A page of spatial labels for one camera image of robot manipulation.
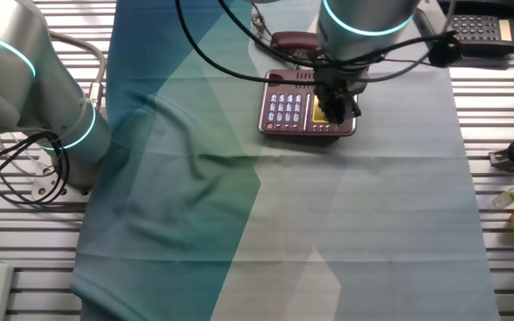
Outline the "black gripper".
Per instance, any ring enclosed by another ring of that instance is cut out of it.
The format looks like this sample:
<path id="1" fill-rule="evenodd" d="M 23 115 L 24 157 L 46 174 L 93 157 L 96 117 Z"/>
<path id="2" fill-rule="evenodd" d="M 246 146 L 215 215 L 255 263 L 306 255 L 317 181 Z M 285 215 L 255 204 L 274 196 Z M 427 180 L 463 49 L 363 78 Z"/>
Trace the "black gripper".
<path id="1" fill-rule="evenodd" d="M 361 108 L 355 98 L 339 98 L 361 94 L 367 86 L 362 79 L 368 75 L 368 69 L 352 67 L 314 70 L 314 80 L 317 82 L 314 93 L 319 98 L 319 107 L 330 123 L 343 125 L 348 120 L 360 117 Z"/>

